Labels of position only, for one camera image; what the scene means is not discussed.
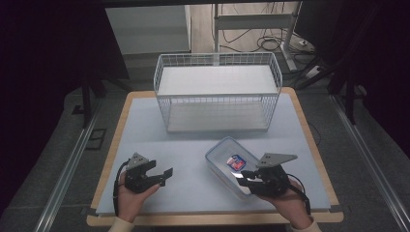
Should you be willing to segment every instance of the sleeve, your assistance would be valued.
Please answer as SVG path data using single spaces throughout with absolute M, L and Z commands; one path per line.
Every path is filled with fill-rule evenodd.
M 322 232 L 319 228 L 319 225 L 314 220 L 310 227 L 302 230 L 295 229 L 291 226 L 293 232 Z
M 131 232 L 133 229 L 133 224 L 124 221 L 118 217 L 115 218 L 114 223 L 108 232 Z

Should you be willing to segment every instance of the transparent plastic box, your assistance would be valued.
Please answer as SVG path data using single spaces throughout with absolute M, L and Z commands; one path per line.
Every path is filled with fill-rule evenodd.
M 168 132 L 266 131 L 282 84 L 275 54 L 163 54 L 154 90 Z
M 232 137 L 225 137 L 205 155 L 208 167 L 216 174 L 215 181 L 221 180 L 237 197 L 250 199 L 249 188 L 241 187 L 236 180 L 241 171 L 254 171 L 258 159 Z

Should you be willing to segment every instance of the label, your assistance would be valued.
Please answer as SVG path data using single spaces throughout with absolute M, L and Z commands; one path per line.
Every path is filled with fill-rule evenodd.
M 240 171 L 247 165 L 247 162 L 244 159 L 242 159 L 239 155 L 233 155 L 228 159 L 226 164 L 233 170 Z

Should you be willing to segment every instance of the white wire basket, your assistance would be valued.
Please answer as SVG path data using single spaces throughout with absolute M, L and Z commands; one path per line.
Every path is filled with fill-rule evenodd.
M 163 54 L 154 90 L 168 132 L 266 131 L 282 85 L 275 54 Z

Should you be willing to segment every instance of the human hand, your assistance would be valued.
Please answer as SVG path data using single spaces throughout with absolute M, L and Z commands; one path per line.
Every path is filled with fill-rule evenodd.
M 289 179 L 289 181 L 292 186 L 302 189 L 297 182 L 291 179 Z M 304 201 L 295 191 L 288 189 L 286 193 L 281 196 L 268 197 L 258 195 L 258 197 L 273 204 L 278 212 L 289 220 L 295 229 L 306 229 L 312 224 Z
M 154 194 L 160 185 L 154 185 L 142 193 L 135 193 L 124 186 L 126 172 L 121 173 L 118 187 L 118 218 L 133 223 L 144 201 Z

